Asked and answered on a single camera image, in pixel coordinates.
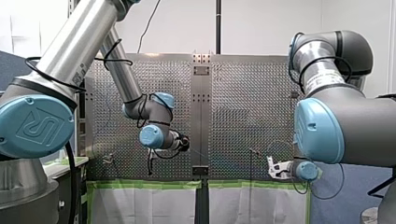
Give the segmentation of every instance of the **logo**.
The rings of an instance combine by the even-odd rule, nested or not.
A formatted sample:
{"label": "logo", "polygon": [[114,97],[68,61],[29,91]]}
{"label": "logo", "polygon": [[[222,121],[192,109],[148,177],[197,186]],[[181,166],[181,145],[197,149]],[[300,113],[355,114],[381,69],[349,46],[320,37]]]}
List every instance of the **logo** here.
{"label": "logo", "polygon": [[18,129],[17,137],[49,147],[62,126],[64,119],[36,107]]}

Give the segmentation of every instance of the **blue joint cap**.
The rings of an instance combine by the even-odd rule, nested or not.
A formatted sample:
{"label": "blue joint cap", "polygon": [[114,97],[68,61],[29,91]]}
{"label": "blue joint cap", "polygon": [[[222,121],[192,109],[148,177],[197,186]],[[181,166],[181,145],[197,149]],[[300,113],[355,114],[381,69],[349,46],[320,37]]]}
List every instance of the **blue joint cap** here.
{"label": "blue joint cap", "polygon": [[139,141],[144,147],[159,148],[163,145],[163,131],[155,125],[145,126],[139,134]]}
{"label": "blue joint cap", "polygon": [[155,95],[153,95],[153,99],[158,104],[163,105],[163,102],[165,102],[169,106],[169,108],[171,109],[175,108],[175,97],[171,94],[165,92],[156,92]]}
{"label": "blue joint cap", "polygon": [[344,157],[345,142],[334,113],[320,100],[300,101],[294,113],[294,140],[307,158],[338,163]]}
{"label": "blue joint cap", "polygon": [[74,131],[74,116],[62,101],[26,95],[0,106],[0,153],[35,159],[61,149]]}
{"label": "blue joint cap", "polygon": [[296,169],[296,175],[302,180],[314,181],[319,176],[319,170],[312,161],[303,161],[298,164]]}

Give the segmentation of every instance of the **perforated metal panel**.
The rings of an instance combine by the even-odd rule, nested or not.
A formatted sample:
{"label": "perforated metal panel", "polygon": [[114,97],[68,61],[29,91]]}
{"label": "perforated metal panel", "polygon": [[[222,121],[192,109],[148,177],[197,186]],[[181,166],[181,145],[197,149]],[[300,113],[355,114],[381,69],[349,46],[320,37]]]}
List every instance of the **perforated metal panel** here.
{"label": "perforated metal panel", "polygon": [[[189,135],[195,149],[170,161],[156,160],[154,176],[149,177],[148,152],[138,142],[135,121],[121,114],[122,101],[111,75],[95,63],[93,78],[87,79],[87,118],[92,126],[87,130],[87,146],[93,145],[96,158],[89,179],[191,179],[191,158],[192,164],[206,165],[209,160],[211,179],[269,179],[265,156],[275,161],[292,159],[297,99],[291,93],[298,89],[287,75],[286,57],[213,55],[205,64],[210,73],[204,76],[193,73],[199,64],[192,55],[129,57],[143,92],[166,91],[175,96],[172,126]],[[195,110],[200,113],[192,114],[199,116],[192,118]],[[114,160],[106,164],[103,158],[110,153]]]}
{"label": "perforated metal panel", "polygon": [[[172,128],[190,135],[191,56],[129,57],[134,62],[132,68],[143,93],[164,91],[175,96]],[[93,129],[91,142],[87,139],[87,144],[92,145],[94,159],[89,168],[89,179],[149,178],[148,150],[138,142],[140,130],[136,128],[136,121],[121,113],[122,101],[111,75],[99,62],[92,65],[91,72],[92,96],[88,93],[87,99],[92,99],[92,111],[87,109],[87,117],[92,113]],[[106,156],[110,153],[114,155],[113,162],[107,164],[104,159],[109,161]],[[191,179],[190,153],[180,153],[172,160],[154,161],[150,179]]]}
{"label": "perforated metal panel", "polygon": [[[266,156],[292,159],[297,91],[286,57],[213,56],[210,178],[269,179]],[[251,153],[259,151],[263,158]]]}

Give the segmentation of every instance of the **robotic arm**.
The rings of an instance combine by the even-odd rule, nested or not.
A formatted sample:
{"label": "robotic arm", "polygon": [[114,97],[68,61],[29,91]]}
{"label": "robotic arm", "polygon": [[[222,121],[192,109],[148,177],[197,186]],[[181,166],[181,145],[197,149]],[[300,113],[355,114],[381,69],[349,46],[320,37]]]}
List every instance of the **robotic arm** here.
{"label": "robotic arm", "polygon": [[[36,66],[38,72],[16,77],[0,98],[0,154],[33,159],[65,145],[74,131],[74,94],[80,90],[78,86],[97,51],[100,49],[105,55],[118,40],[112,27],[125,17],[133,3],[134,0],[79,3]],[[111,61],[126,58],[121,44],[107,58],[106,65],[124,102],[125,117],[149,120],[139,135],[142,145],[187,150],[188,137],[169,128],[174,97],[157,92],[147,99],[130,66]]]}
{"label": "robotic arm", "polygon": [[[361,83],[372,71],[373,53],[364,37],[337,31],[300,34],[292,42],[290,68],[300,74],[296,82],[305,93],[294,113],[298,156],[330,164],[393,167],[396,102],[368,99],[351,84]],[[289,161],[288,172],[302,180],[315,180],[319,171],[309,162]],[[279,173],[275,167],[270,164],[270,174]]]}

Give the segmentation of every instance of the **white wall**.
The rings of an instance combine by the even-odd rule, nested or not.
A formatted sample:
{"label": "white wall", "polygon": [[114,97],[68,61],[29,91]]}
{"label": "white wall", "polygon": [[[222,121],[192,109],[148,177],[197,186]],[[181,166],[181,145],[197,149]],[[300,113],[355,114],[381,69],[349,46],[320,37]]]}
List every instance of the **white wall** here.
{"label": "white wall", "polygon": [[[157,0],[143,0],[132,6],[117,24],[127,53],[136,53]],[[215,49],[214,0],[163,0],[143,39],[140,52],[208,53]]]}
{"label": "white wall", "polygon": [[41,56],[67,20],[68,0],[0,0],[0,50]]}
{"label": "white wall", "polygon": [[373,73],[364,92],[368,97],[392,91],[390,67],[393,0],[323,0],[322,30],[353,30],[362,34],[374,52]]}
{"label": "white wall", "polygon": [[297,32],[321,29],[319,0],[223,0],[222,53],[287,55]]}
{"label": "white wall", "polygon": [[[157,0],[144,0],[117,24],[126,52],[137,51]],[[215,51],[216,0],[161,1],[141,52],[199,53]],[[298,31],[319,32],[318,0],[222,1],[223,54],[287,54]]]}

